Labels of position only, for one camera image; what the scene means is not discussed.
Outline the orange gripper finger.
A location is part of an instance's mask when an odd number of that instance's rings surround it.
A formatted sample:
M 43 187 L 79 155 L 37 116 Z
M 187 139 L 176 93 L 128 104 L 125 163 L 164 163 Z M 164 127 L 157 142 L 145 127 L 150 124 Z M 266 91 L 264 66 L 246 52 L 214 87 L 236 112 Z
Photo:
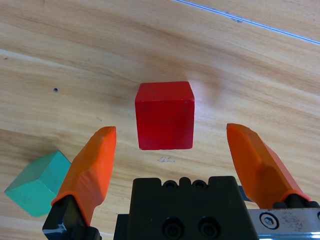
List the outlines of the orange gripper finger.
M 261 209 L 319 208 L 303 193 L 279 156 L 250 128 L 229 123 L 227 141 L 246 196 Z
M 100 240 L 91 226 L 103 203 L 113 172 L 117 144 L 115 126 L 100 128 L 77 154 L 64 178 L 42 232 L 49 240 Z

